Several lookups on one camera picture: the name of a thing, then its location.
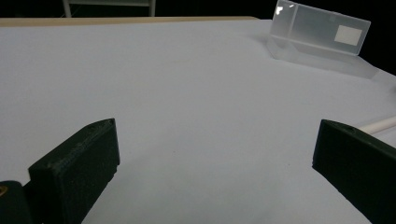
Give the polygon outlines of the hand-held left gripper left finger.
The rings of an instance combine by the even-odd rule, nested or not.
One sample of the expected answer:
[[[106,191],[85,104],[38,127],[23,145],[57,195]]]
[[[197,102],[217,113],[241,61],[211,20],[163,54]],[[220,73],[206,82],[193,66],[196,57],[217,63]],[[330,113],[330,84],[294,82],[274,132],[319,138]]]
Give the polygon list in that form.
[[[28,169],[38,224],[81,224],[117,172],[116,121],[83,127]]]

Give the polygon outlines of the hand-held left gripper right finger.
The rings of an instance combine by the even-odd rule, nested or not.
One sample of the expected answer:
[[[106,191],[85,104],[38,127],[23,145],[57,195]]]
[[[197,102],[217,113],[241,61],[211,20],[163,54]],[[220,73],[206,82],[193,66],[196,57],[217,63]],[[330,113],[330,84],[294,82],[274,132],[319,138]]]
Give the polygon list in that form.
[[[396,224],[396,148],[355,127],[320,122],[312,167],[372,224]]]

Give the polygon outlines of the white pen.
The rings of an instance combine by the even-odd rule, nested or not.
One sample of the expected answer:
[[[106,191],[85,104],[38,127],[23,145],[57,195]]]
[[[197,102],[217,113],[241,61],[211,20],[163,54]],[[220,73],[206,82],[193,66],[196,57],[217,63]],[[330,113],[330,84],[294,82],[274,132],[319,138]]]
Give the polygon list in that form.
[[[371,124],[367,124],[363,127],[360,127],[360,130],[368,134],[374,134],[385,131],[386,129],[395,126],[396,126],[396,116],[387,119],[382,119]]]

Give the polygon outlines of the translucent plastic pencil box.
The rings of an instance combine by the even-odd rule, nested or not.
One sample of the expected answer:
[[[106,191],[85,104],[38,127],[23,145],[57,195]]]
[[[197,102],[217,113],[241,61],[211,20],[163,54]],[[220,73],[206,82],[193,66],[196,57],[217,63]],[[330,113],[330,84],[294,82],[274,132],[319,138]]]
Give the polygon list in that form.
[[[277,60],[371,78],[378,69],[360,57],[370,25],[341,13],[278,0],[267,48]]]

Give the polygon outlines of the white metal frame stand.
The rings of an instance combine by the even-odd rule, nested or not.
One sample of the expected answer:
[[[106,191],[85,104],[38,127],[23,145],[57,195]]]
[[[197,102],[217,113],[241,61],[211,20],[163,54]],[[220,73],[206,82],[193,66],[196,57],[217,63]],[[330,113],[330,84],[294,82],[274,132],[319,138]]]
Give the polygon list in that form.
[[[156,0],[62,0],[64,15],[71,18],[71,5],[117,6],[117,7],[147,7],[148,15],[156,14]]]

